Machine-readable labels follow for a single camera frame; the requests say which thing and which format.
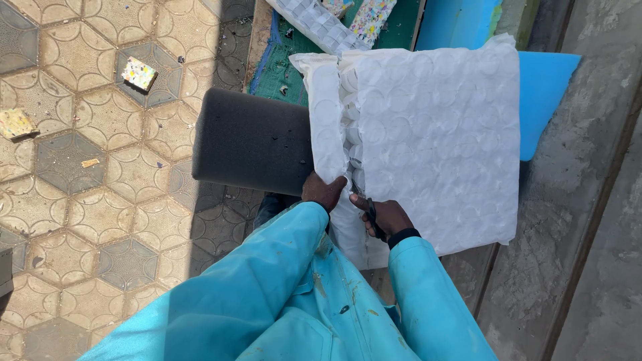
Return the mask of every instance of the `blue coat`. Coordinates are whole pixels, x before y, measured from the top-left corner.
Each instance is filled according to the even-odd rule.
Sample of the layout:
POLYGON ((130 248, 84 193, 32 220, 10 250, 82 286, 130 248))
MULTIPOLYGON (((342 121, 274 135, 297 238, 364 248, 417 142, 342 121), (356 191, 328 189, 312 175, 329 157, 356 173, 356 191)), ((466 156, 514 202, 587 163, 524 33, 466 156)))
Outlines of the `blue coat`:
POLYGON ((426 240, 390 252, 383 304, 314 202, 281 213, 80 360, 497 360, 426 240))

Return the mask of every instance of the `multicolored foam scrap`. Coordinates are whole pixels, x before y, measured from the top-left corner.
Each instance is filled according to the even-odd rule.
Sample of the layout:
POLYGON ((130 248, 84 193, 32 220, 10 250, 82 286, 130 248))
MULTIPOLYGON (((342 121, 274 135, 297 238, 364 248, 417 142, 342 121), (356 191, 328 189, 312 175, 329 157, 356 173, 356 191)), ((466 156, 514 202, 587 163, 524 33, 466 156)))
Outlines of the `multicolored foam scrap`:
POLYGON ((154 79, 157 74, 156 70, 152 67, 134 57, 129 57, 127 59, 125 70, 123 70, 123 74, 121 76, 132 85, 135 85, 144 91, 148 91, 150 90, 152 83, 154 83, 154 79))
POLYGON ((397 0, 364 0, 350 30, 372 49, 397 0))
POLYGON ((341 19, 348 9, 354 5, 354 2, 352 0, 323 0, 321 4, 337 19, 341 19))

